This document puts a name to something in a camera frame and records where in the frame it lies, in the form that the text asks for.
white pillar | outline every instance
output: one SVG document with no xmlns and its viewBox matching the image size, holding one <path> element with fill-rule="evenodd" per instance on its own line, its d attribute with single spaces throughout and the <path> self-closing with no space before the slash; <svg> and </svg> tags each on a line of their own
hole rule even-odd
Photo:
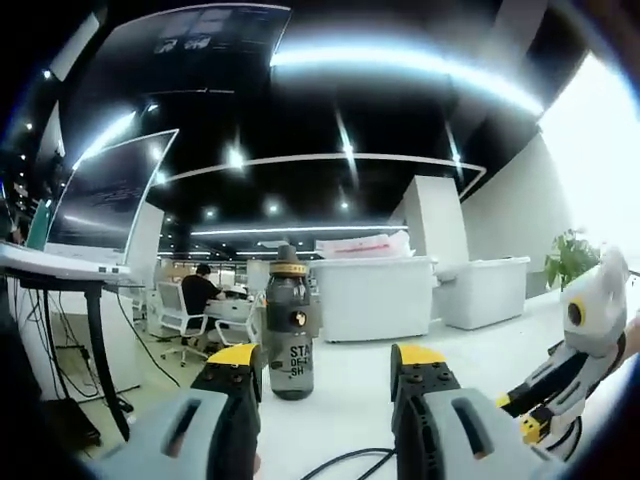
<svg viewBox="0 0 640 480">
<path fill-rule="evenodd" d="M 452 178 L 413 178 L 402 199 L 411 247 L 441 265 L 469 261 L 458 190 Z"/>
</svg>

computer monitor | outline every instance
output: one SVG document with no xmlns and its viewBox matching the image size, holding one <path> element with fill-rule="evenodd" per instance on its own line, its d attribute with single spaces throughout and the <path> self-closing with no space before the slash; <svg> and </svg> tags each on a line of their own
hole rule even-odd
<svg viewBox="0 0 640 480">
<path fill-rule="evenodd" d="M 125 263 L 142 202 L 177 133 L 135 138 L 83 159 L 58 202 L 45 251 Z"/>
</svg>

man sitting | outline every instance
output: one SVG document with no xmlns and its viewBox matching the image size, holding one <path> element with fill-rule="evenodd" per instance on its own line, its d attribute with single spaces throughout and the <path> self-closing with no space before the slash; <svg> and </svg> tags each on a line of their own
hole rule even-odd
<svg viewBox="0 0 640 480">
<path fill-rule="evenodd" d="M 201 315 L 209 300 L 224 300 L 225 295 L 208 279 L 211 269 L 208 265 L 201 263 L 196 268 L 195 275 L 187 275 L 182 279 L 182 295 L 189 315 Z M 200 320 L 192 318 L 188 328 L 198 328 Z M 214 328 L 213 322 L 207 322 L 207 330 Z"/>
</svg>

ceiling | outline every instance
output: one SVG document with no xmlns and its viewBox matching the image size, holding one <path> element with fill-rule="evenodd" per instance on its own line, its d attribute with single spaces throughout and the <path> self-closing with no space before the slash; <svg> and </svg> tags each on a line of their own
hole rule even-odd
<svg viewBox="0 0 640 480">
<path fill-rule="evenodd" d="M 114 0 L 107 29 L 190 3 Z M 167 25 L 161 16 L 119 28 L 93 58 L 83 60 L 83 71 L 59 97 L 67 167 L 122 112 L 138 115 L 118 141 L 180 129 L 162 164 L 169 181 L 148 197 L 172 217 L 161 249 L 195 248 L 191 230 L 384 224 L 414 175 L 449 176 L 461 193 L 474 180 L 472 171 L 428 163 L 452 158 L 450 139 L 462 162 L 487 169 L 468 195 L 537 132 L 540 112 L 470 88 L 460 77 L 371 62 L 270 67 L 276 46 L 277 52 L 290 52 L 373 45 L 399 58 L 408 50 L 426 52 L 502 77 L 542 110 L 585 52 L 568 22 L 543 0 L 274 3 L 291 10 L 243 13 L 224 48 L 199 57 L 150 56 L 157 32 Z M 345 132 L 358 156 L 352 163 L 343 151 Z M 233 147 L 249 161 L 242 169 L 227 168 Z M 313 154 L 333 158 L 301 158 Z M 276 157 L 282 161 L 250 164 Z M 273 203 L 277 214 L 269 212 Z M 169 230 L 180 242 L 169 241 Z M 311 247 L 317 238 L 291 240 Z M 196 243 L 228 257 L 255 240 L 198 237 Z"/>
</svg>

gray plastic bottle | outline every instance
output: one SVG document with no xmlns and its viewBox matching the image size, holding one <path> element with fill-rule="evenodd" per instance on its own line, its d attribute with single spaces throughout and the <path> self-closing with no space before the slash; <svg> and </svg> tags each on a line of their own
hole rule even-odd
<svg viewBox="0 0 640 480">
<path fill-rule="evenodd" d="M 298 261 L 294 247 L 284 245 L 270 271 L 265 342 L 271 390 L 284 400 L 301 400 L 313 391 L 307 267 Z"/>
</svg>

